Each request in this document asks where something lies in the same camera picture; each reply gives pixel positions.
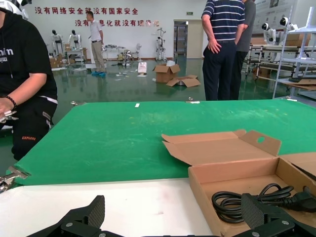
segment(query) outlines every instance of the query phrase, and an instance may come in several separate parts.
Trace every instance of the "power cord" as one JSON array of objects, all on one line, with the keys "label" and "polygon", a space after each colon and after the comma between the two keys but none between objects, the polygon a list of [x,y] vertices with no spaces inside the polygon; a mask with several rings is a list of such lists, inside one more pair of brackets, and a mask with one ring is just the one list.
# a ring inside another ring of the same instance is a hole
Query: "power cord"
[{"label": "power cord", "polygon": [[[273,187],[276,187],[277,190],[266,194]],[[295,211],[316,212],[316,197],[310,193],[306,186],[303,188],[303,192],[290,197],[293,190],[293,186],[281,188],[279,184],[269,184],[259,195],[254,197],[266,205],[284,207]],[[217,192],[212,196],[212,203],[218,217],[222,221],[231,224],[243,222],[241,215],[241,194],[225,191]]]}]

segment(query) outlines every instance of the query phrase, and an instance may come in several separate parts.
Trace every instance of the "doorway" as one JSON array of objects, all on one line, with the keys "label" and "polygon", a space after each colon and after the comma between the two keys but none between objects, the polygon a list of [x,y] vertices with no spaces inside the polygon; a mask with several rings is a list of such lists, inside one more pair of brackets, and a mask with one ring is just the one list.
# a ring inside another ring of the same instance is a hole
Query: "doorway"
[{"label": "doorway", "polygon": [[204,30],[201,20],[174,21],[174,57],[201,59]]},{"label": "doorway", "polygon": [[187,56],[188,25],[187,21],[174,22],[173,56]]}]

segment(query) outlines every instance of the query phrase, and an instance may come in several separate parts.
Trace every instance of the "man in white shirt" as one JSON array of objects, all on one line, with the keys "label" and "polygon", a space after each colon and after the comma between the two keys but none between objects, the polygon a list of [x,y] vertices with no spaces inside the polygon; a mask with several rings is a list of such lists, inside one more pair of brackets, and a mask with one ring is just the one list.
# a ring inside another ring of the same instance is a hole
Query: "man in white shirt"
[{"label": "man in white shirt", "polygon": [[87,12],[87,20],[90,22],[92,54],[97,70],[92,73],[94,76],[105,76],[104,60],[102,56],[103,31],[99,21],[94,20],[93,12]]}]

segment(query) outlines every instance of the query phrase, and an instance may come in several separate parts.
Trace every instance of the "person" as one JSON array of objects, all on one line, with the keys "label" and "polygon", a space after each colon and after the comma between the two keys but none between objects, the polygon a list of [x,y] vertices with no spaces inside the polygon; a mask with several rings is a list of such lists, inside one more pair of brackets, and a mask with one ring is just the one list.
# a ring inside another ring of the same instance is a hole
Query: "person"
[{"label": "person", "polygon": [[94,76],[105,76],[104,60],[102,56],[103,31],[100,22],[94,20],[93,12],[87,12],[87,20],[90,22],[91,30],[91,49],[95,61],[96,71],[92,73]]},{"label": "person", "polygon": [[37,28],[21,15],[0,8],[0,118],[16,111],[14,159],[20,160],[49,131],[57,107],[57,87],[48,51]]},{"label": "person", "polygon": [[231,100],[239,99],[239,90],[241,84],[241,70],[243,62],[248,54],[253,25],[256,18],[255,0],[242,0],[245,5],[245,22],[243,33],[237,44],[237,51],[233,64],[232,81],[231,81]]},{"label": "person", "polygon": [[206,100],[229,100],[233,61],[244,22],[241,0],[208,0],[202,25],[208,37],[203,63]]}]

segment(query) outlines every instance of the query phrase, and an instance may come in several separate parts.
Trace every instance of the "hand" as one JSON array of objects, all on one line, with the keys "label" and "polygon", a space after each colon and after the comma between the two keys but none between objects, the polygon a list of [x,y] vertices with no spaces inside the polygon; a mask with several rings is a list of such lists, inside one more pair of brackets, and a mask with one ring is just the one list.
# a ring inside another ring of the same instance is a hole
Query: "hand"
[{"label": "hand", "polygon": [[221,45],[217,42],[215,38],[209,39],[207,47],[209,50],[212,51],[212,53],[219,53],[221,51]]},{"label": "hand", "polygon": [[13,103],[7,98],[0,98],[0,118],[4,117],[4,113],[13,110]]}]

